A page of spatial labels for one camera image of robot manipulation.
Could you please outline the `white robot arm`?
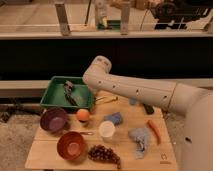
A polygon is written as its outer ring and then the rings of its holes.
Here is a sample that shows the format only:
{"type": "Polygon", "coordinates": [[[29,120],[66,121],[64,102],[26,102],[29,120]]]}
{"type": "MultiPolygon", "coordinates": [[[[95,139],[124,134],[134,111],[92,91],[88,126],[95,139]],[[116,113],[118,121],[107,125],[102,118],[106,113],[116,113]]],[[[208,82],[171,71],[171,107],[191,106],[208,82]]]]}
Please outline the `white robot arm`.
{"type": "Polygon", "coordinates": [[[213,90],[178,82],[110,74],[111,61],[96,56],[83,74],[92,91],[108,91],[185,116],[180,171],[213,171],[213,90]]]}

